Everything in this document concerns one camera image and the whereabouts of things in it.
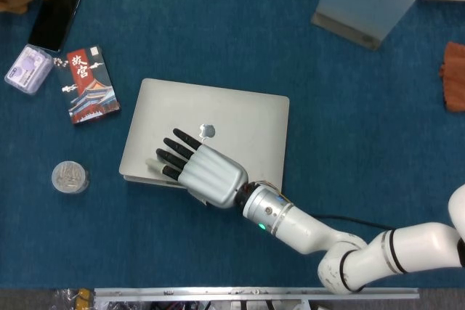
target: robotic hand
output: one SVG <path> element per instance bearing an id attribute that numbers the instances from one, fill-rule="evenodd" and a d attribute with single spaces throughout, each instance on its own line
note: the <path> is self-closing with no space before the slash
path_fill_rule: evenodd
<path id="1" fill-rule="evenodd" d="M 155 159 L 147 159 L 147 165 L 178 181 L 199 200 L 219 208 L 239 206 L 244 217 L 302 254 L 327 250 L 318 276 L 333 293 L 357 292 L 393 274 L 465 267 L 465 186 L 449 201 L 457 230 L 425 223 L 382 232 L 367 245 L 299 210 L 268 183 L 249 183 L 246 170 L 223 154 L 179 129 L 173 132 L 195 152 L 165 138 L 164 143 L 186 160 L 158 149 L 157 155 L 173 167 Z"/>

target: smartphone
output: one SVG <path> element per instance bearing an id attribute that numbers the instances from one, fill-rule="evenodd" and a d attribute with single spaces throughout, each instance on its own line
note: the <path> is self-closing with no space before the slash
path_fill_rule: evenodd
<path id="1" fill-rule="evenodd" d="M 80 0 L 44 0 L 28 43 L 59 52 L 65 43 Z"/>

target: blue mat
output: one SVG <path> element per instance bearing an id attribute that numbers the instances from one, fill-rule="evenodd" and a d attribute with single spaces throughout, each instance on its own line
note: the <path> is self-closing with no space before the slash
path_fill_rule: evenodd
<path id="1" fill-rule="evenodd" d="M 75 127 L 54 73 L 32 98 L 0 84 L 0 287 L 320 285 L 322 253 L 300 256 L 234 209 L 120 177 L 147 77 L 289 96 L 284 190 L 309 213 L 449 224 L 448 198 L 465 182 L 465 117 L 445 111 L 438 70 L 446 43 L 465 41 L 465 3 L 418 0 L 377 52 L 311 26 L 317 3 L 82 0 L 64 52 L 102 47 L 122 111 Z M 0 15 L 0 72 L 38 9 Z M 52 189 L 68 159 L 89 169 L 85 195 Z M 373 285 L 462 287 L 465 272 Z"/>

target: laptop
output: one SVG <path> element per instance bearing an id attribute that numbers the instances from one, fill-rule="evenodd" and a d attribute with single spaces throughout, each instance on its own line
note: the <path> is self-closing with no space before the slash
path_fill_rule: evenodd
<path id="1" fill-rule="evenodd" d="M 284 96 L 146 78 L 119 172 L 127 181 L 181 187 L 145 164 L 157 158 L 157 148 L 174 152 L 163 138 L 183 144 L 173 135 L 173 129 L 181 129 L 240 163 L 249 181 L 265 180 L 281 189 L 288 111 Z"/>

